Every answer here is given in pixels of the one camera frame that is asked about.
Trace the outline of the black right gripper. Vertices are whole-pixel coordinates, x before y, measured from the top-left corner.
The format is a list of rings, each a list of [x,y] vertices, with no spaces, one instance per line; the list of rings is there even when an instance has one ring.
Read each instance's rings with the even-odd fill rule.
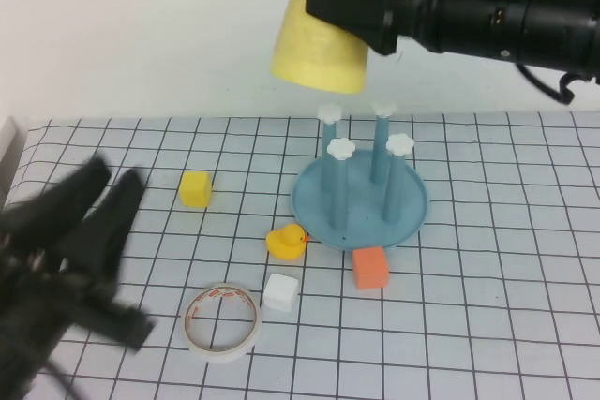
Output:
[[[437,38],[438,4],[439,0],[306,0],[306,13],[387,56],[397,51],[398,35],[430,52],[442,52]]]

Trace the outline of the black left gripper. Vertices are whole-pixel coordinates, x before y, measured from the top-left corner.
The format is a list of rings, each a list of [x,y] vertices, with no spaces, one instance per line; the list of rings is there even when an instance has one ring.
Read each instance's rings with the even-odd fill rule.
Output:
[[[66,264],[54,271],[39,270],[31,261],[22,273],[24,290],[51,313],[139,350],[155,322],[140,308],[120,304],[115,298],[121,258],[145,183],[139,169],[127,170],[83,220],[110,178],[105,161],[94,156],[57,185],[9,208],[8,246],[17,250],[48,247],[50,265]]]

